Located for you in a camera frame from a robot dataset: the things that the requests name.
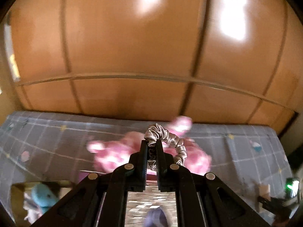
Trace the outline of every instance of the pink plush toy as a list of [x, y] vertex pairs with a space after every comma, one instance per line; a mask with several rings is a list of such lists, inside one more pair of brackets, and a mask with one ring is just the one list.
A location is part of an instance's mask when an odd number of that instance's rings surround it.
[[[186, 116], [176, 117], [166, 127], [170, 133], [182, 137], [191, 129], [191, 118]], [[87, 150], [95, 153], [94, 167], [97, 171], [110, 173], [117, 167], [128, 163], [132, 153], [140, 150], [144, 134], [140, 132], [127, 132], [119, 141], [90, 141], [87, 143]], [[164, 152], [176, 155], [173, 147], [167, 146], [164, 142]], [[184, 146], [187, 151], [187, 159], [184, 165], [192, 172], [204, 175], [210, 169], [211, 157], [207, 155], [193, 140], [185, 138]], [[148, 169], [148, 174], [156, 175], [155, 171]]]

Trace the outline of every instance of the blue plush toy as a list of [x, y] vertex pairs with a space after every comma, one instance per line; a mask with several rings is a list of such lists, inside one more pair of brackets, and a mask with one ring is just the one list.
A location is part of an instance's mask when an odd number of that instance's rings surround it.
[[43, 214], [58, 202], [58, 198], [43, 183], [38, 183], [31, 189], [31, 197], [40, 206]]

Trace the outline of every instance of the wall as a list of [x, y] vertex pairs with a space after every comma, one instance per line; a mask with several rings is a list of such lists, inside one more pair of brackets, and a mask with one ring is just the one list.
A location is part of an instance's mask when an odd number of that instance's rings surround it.
[[29, 110], [269, 125], [303, 108], [303, 28], [285, 0], [17, 0]]
[[0, 125], [5, 121], [7, 115], [23, 109], [10, 78], [4, 47], [3, 28], [3, 23], [0, 23], [0, 88], [2, 90], [0, 94]]

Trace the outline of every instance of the orange wood panel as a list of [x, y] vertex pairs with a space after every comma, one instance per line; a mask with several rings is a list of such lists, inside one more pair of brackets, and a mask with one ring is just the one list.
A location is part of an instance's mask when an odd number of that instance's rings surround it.
[[211, 0], [197, 76], [263, 94], [277, 62], [284, 0]]
[[294, 111], [287, 108], [283, 109], [282, 114], [280, 114], [277, 120], [271, 125], [271, 127], [276, 131], [277, 135], [281, 133], [293, 115]]
[[22, 103], [22, 106], [27, 110], [31, 110], [31, 106], [28, 103], [22, 88], [23, 88], [22, 86], [16, 86], [17, 95]]
[[250, 119], [249, 123], [271, 126], [279, 117], [282, 111], [282, 106], [262, 101], [257, 111]]
[[189, 76], [204, 0], [67, 0], [72, 72]]
[[34, 110], [79, 113], [72, 94], [70, 80], [37, 83], [24, 86]]
[[169, 121], [179, 113], [185, 83], [146, 79], [75, 80], [85, 114]]
[[60, 0], [17, 0], [11, 12], [12, 41], [21, 80], [65, 74]]
[[185, 115], [194, 122], [245, 123], [258, 98], [195, 85]]
[[287, 11], [285, 45], [277, 73], [266, 96], [296, 108], [298, 101], [303, 98], [303, 81], [300, 81], [303, 75], [303, 26], [289, 5]]

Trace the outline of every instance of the silver screw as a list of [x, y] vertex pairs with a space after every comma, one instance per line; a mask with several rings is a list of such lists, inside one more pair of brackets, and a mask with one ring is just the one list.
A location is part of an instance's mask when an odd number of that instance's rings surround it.
[[208, 180], [214, 180], [216, 178], [216, 176], [213, 173], [207, 173], [206, 174], [206, 178]]
[[97, 173], [90, 173], [90, 174], [88, 175], [88, 178], [89, 178], [90, 180], [95, 180], [97, 177], [98, 177], [98, 174], [97, 174]]
[[171, 164], [170, 165], [170, 169], [172, 169], [172, 170], [178, 170], [179, 169], [179, 165], [177, 165], [177, 164]]
[[128, 164], [126, 164], [126, 165], [124, 166], [124, 168], [125, 168], [126, 170], [131, 170], [131, 169], [134, 168], [134, 165], [131, 164], [131, 163], [128, 163]]

